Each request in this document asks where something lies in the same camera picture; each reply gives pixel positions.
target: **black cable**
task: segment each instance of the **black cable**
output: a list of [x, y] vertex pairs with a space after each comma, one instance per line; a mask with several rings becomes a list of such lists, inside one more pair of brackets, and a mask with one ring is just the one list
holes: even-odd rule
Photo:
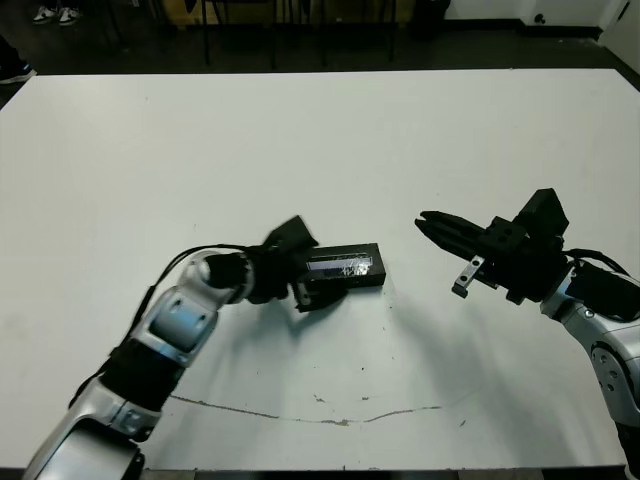
[[629, 273], [627, 273], [627, 271], [622, 268], [618, 262], [612, 260], [604, 253], [598, 252], [597, 250], [589, 250], [586, 248], [572, 248], [571, 250], [567, 250], [562, 253], [572, 258], [591, 258], [593, 260], [598, 260], [599, 262], [604, 263], [614, 272], [629, 276]]

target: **crack on table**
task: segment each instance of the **crack on table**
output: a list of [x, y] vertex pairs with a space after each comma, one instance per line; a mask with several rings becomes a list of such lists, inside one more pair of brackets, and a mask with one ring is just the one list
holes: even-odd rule
[[192, 405], [199, 405], [199, 406], [202, 406], [202, 407], [216, 408], [216, 409], [219, 409], [219, 410], [226, 410], [226, 411], [235, 412], [235, 413], [244, 413], [246, 415], [253, 415], [253, 416], [256, 416], [256, 417], [268, 418], [270, 420], [281, 420], [281, 421], [285, 421], [285, 422], [299, 422], [299, 423], [318, 423], [318, 424], [324, 424], [324, 425], [335, 425], [335, 426], [338, 426], [338, 427], [348, 427], [348, 426], [350, 426], [351, 424], [354, 424], [354, 423], [373, 423], [373, 422], [376, 422], [376, 421], [381, 420], [383, 418], [392, 417], [394, 415], [405, 415], [405, 414], [409, 414], [409, 413], [421, 412], [421, 411], [424, 411], [424, 410], [438, 410], [438, 409], [442, 408], [439, 405], [433, 405], [433, 406], [428, 406], [428, 407], [411, 408], [411, 409], [407, 409], [407, 410], [394, 410], [392, 412], [387, 412], [387, 413], [384, 413], [382, 415], [378, 415], [376, 417], [368, 418], [368, 419], [365, 419], [365, 420], [353, 420], [353, 419], [348, 419], [348, 418], [344, 418], [342, 420], [331, 420], [331, 419], [327, 419], [327, 420], [309, 420], [309, 419], [305, 419], [305, 418], [279, 417], [279, 416], [276, 416], [276, 415], [269, 415], [267, 413], [262, 413], [262, 412], [254, 412], [252, 410], [245, 410], [245, 409], [242, 409], [242, 408], [227, 407], [225, 405], [217, 405], [215, 403], [203, 402], [202, 400], [192, 400], [190, 398], [180, 397], [178, 395], [171, 395], [171, 398], [173, 398], [174, 400], [178, 400], [180, 402], [190, 403]]

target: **shoe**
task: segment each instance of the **shoe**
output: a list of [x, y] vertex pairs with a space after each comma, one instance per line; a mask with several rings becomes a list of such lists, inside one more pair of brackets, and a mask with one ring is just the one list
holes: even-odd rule
[[0, 85], [26, 82], [36, 75], [36, 71], [28, 63], [23, 63], [15, 68], [0, 66]]
[[49, 23], [55, 17], [58, 16], [57, 10], [51, 10], [50, 8], [45, 7], [44, 5], [38, 9], [38, 13], [35, 17], [33, 17], [33, 23], [36, 25], [42, 25], [44, 23]]
[[68, 27], [69, 25], [73, 25], [78, 21], [80, 15], [80, 10], [78, 10], [77, 8], [63, 8], [62, 10], [60, 10], [60, 26]]

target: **white wall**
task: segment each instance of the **white wall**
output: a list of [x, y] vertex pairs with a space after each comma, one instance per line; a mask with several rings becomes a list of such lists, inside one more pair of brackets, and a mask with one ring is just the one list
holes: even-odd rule
[[609, 28], [600, 37], [600, 44], [640, 73], [640, 0], [631, 0], [620, 21], [619, 15], [620, 12], [616, 12]]
[[447, 10], [450, 20], [519, 18], [522, 0], [452, 0]]
[[527, 25], [542, 13], [546, 25], [600, 26], [603, 30], [626, 0], [453, 0], [450, 20], [519, 18]]
[[597, 27], [605, 11], [618, 0], [524, 0], [520, 18], [527, 25], [535, 25], [534, 18], [544, 15], [547, 26]]

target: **white table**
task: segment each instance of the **white table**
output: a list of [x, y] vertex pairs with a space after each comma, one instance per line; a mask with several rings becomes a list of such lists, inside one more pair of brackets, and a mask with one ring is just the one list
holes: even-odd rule
[[638, 276], [639, 112], [605, 70], [31, 80], [0, 112], [0, 465], [28, 462], [170, 257], [298, 213], [323, 245], [378, 242], [386, 285], [306, 320], [225, 308], [150, 467], [622, 463], [581, 347], [504, 290], [451, 294], [465, 262], [413, 219], [484, 226], [554, 187], [566, 245]]

